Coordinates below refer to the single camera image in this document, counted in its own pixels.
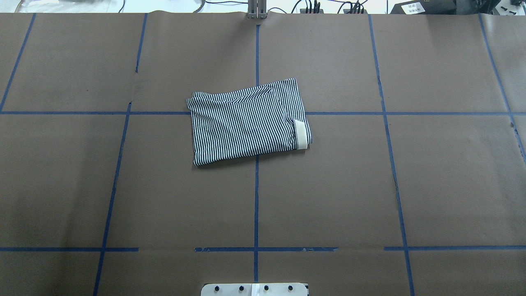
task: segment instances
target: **black cable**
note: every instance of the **black cable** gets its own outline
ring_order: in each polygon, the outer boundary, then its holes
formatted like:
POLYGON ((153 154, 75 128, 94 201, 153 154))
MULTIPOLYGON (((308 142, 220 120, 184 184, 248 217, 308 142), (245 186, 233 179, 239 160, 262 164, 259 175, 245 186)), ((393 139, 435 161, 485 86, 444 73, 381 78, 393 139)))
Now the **black cable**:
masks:
POLYGON ((345 2, 343 2, 343 3, 341 4, 340 9, 338 9, 338 12, 336 12, 336 14, 339 14, 341 8, 342 8, 344 5, 346 5, 347 3, 349 3, 349 4, 351 5, 351 9, 352 9, 352 2, 351 2, 351 1, 345 1, 345 2))
POLYGON ((296 4, 294 4, 294 7, 292 8, 292 11, 290 13, 294 13, 294 9, 296 9, 296 6, 301 2, 301 0, 298 0, 296 4))
POLYGON ((124 9, 124 5, 125 5, 125 4, 126 4, 126 0, 123 0, 123 6, 119 9, 119 12, 118 12, 118 13, 120 13, 121 11, 123 11, 123 9, 124 9))
POLYGON ((201 9, 205 6, 205 0, 201 0, 201 5, 199 6, 198 9, 194 10, 193 13, 198 13, 201 11, 201 9))
POLYGON ((208 4, 223 4, 223 3, 237 3, 237 4, 248 4, 248 2, 241 2, 241 1, 221 1, 221 2, 210 2, 205 1, 208 4))
POLYGON ((279 7, 272 7, 272 8, 270 8, 268 11, 271 11, 272 9, 279 9, 279 10, 283 11, 284 13, 286 13, 283 9, 281 9, 281 8, 279 8, 279 7))

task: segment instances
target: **folded shirt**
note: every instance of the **folded shirt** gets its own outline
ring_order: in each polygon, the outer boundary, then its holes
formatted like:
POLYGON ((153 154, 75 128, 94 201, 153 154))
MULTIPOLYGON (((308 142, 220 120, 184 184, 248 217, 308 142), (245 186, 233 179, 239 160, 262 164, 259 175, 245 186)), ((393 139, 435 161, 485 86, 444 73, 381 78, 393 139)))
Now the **folded shirt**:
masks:
POLYGON ((294 78, 230 93, 196 92, 187 105, 195 165, 306 149, 312 143, 294 78))

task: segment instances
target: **brown work surface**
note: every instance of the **brown work surface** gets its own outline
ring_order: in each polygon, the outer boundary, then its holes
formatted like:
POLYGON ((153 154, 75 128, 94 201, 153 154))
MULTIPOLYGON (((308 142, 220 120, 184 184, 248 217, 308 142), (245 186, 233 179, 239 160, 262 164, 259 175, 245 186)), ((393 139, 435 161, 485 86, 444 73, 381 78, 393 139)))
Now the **brown work surface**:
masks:
POLYGON ((513 112, 526 112, 526 18, 483 18, 502 86, 513 112))
POLYGON ((476 15, 0 15, 0 293, 524 295, 524 20, 482 20, 500 83, 476 15), (186 98, 289 77, 309 149, 192 164, 186 98))

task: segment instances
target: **white label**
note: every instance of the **white label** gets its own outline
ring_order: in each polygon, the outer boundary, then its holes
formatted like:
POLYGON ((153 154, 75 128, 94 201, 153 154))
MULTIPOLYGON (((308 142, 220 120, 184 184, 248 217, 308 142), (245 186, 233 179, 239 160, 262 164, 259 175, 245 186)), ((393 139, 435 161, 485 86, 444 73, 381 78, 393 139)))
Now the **white label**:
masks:
POLYGON ((422 4, 420 4, 420 2, 402 5, 402 9, 403 12, 405 12, 406 14, 417 14, 426 12, 426 10, 422 7, 422 4))
POLYGON ((307 127, 305 122, 294 119, 294 126, 296 128, 296 141, 298 143, 297 149, 307 149, 307 127))

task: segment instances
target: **blue tape line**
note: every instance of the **blue tape line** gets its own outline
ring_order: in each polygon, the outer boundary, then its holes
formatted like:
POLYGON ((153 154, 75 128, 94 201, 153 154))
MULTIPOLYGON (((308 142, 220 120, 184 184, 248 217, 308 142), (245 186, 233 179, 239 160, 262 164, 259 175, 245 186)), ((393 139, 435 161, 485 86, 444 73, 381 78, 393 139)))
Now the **blue tape line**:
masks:
POLYGON ((260 252, 335 252, 335 246, 260 247, 260 252))
MULTIPOLYGON (((0 252, 100 252, 102 248, 4 247, 0 252)), ((139 248, 108 248, 106 252, 138 252, 139 248)))
POLYGON ((138 252, 139 248, 106 248, 106 252, 138 252))
POLYGON ((305 112, 306 115, 383 115, 382 112, 305 112))
POLYGON ((526 245, 447 245, 447 246, 387 246, 384 251, 477 251, 477 250, 526 250, 526 245))
POLYGON ((120 148, 119 148, 119 156, 117 158, 117 168, 115 168, 115 176, 113 178, 113 187, 112 187, 112 195, 109 199, 109 207, 108 207, 108 215, 106 216, 106 226, 104 227, 104 237, 102 240, 102 250, 100 251, 100 258, 99 258, 99 265, 97 268, 97 277, 95 279, 95 287, 93 289, 93 296, 96 296, 98 293, 98 287, 100 284, 100 275, 102 274, 102 266, 104 264, 104 253, 106 252, 106 243, 108 241, 108 233, 109 233, 109 224, 112 219, 112 212, 113 212, 113 204, 115 202, 115 193, 117 192, 117 180, 119 178, 120 173, 120 164, 123 158, 123 148, 124 148, 124 141, 126 139, 126 132, 128 130, 128 122, 130 119, 130 111, 132 103, 130 102, 128 104, 128 110, 126 111, 126 119, 124 120, 124 128, 123 128, 123 135, 120 139, 120 148))
POLYGON ((98 294, 98 287, 99 287, 99 284, 100 284, 100 275, 102 274, 102 265, 104 264, 104 255, 105 254, 106 254, 106 252, 104 252, 104 251, 100 252, 99 264, 98 264, 98 268, 97 268, 97 276, 95 278, 95 287, 93 288, 93 296, 97 296, 97 294, 98 294))
POLYGON ((100 248, 54 248, 54 247, 18 247, 0 248, 0 252, 100 252, 100 248))
POLYGON ((196 253, 200 252, 254 252, 254 248, 249 247, 234 247, 234 248, 195 248, 196 253))
MULTIPOLYGON (((256 86, 259 86, 259 29, 256 25, 256 86)), ((256 155, 254 192, 254 283, 259 282, 259 155, 256 155)))
POLYGON ((22 47, 18 52, 18 57, 16 58, 15 66, 13 66, 13 71, 11 72, 11 76, 9 77, 9 81, 7 82, 7 86, 5 88, 4 96, 2 97, 2 102, 0 103, 0 111, 2 111, 2 109, 4 108, 5 100, 7 99, 7 95, 9 93, 9 88, 11 87, 11 83, 13 82, 13 78, 15 78, 16 69, 18 68, 20 58, 22 57, 22 53, 24 52, 24 48, 26 47, 27 39, 29 38, 29 34, 31 33, 33 24, 35 23, 35 17, 36 13, 34 13, 33 17, 31 18, 31 22, 29 23, 29 27, 27 28, 26 37, 24 38, 24 41, 22 42, 22 47))
POLYGON ((122 111, 2 111, 5 115, 126 115, 122 111))
MULTIPOLYGON (((389 132, 389 123, 387 121, 387 111, 386 111, 386 103, 383 97, 383 88, 382 88, 382 82, 380 80, 380 67, 378 64, 378 54, 376 50, 376 43, 375 43, 375 33, 374 29, 372 27, 372 18, 371 15, 368 15, 369 17, 369 29, 371 32, 371 42, 372 42, 372 52, 375 58, 375 68, 376 68, 376 77, 378 80, 378 91, 380 93, 381 98, 381 104, 382 104, 382 112, 383 112, 383 124, 386 129, 386 138, 387 138, 387 148, 389 150, 389 159, 391 161, 391 171, 394 179, 394 186, 396 188, 396 199, 398 203, 398 219, 400 221, 400 231, 402 233, 402 242, 403 246, 407 247, 407 238, 406 238, 406 227, 403 221, 403 211, 402 211, 402 202, 400 201, 400 190, 398 189, 398 178, 396 175, 396 167, 395 167, 395 157, 393 155, 392 145, 391 145, 391 134, 389 132)), ((409 251, 404 250, 404 255, 406 258, 406 269, 407 269, 407 278, 409 281, 409 291, 411 293, 411 296, 414 296, 414 285, 413 285, 413 274, 411 271, 411 261, 409 259, 409 251)))
MULTIPOLYGON (((124 111, 0 111, 4 115, 126 115, 124 111)), ((355 111, 355 112, 325 112, 311 111, 306 115, 383 115, 383 112, 355 111)), ((189 111, 131 111, 130 115, 190 115, 189 111)), ((507 112, 387 112, 387 115, 409 116, 507 116, 507 112)), ((512 112, 515 116, 526 116, 526 112, 512 112)))
MULTIPOLYGON (((195 248, 196 253, 201 252, 254 252, 252 247, 233 247, 233 248, 195 248)), ((335 252, 335 246, 298 246, 298 247, 258 247, 258 252, 335 252)))
POLYGON ((254 186, 254 283, 259 280, 259 155, 256 155, 256 184, 254 186))
POLYGON ((256 25, 256 86, 259 85, 259 27, 256 25))
POLYGON ((414 116, 422 116, 422 115, 433 115, 433 116, 505 116, 507 115, 506 112, 386 112, 387 115, 414 115, 414 116))
POLYGON ((519 145, 519 150, 521 151, 522 160, 526 164, 526 153, 524 152, 524 146, 522 145, 521 136, 519 135, 519 132, 517 131, 517 125, 515 124, 515 120, 513 119, 510 104, 508 103, 508 97, 506 96, 506 92, 504 91, 504 87, 502 86, 502 81, 500 80, 499 71, 497 70, 497 66, 495 65, 495 60, 493 59, 493 54, 491 53, 490 44, 488 43, 488 38, 486 36, 486 29, 484 28, 484 21, 482 20, 482 14, 480 13, 479 13, 479 22, 480 22, 480 28, 482 29, 482 36, 484 37, 484 43, 486 44, 486 49, 488 50, 488 55, 490 57, 491 66, 493 67, 493 72, 495 72, 495 77, 497 78, 497 82, 499 83, 500 92, 502 94, 502 98, 504 99, 504 105, 506 106, 506 110, 508 111, 508 115, 510 117, 511 124, 513 124, 513 132, 515 134, 515 139, 517 139, 517 144, 519 145))
POLYGON ((189 111, 133 111, 131 115, 190 115, 189 111))
POLYGON ((145 13, 144 20, 143 20, 143 30, 140 33, 139 50, 137 51, 137 64, 135 65, 135 73, 139 72, 140 53, 143 50, 144 31, 146 30, 146 20, 147 19, 148 19, 148 14, 145 13))

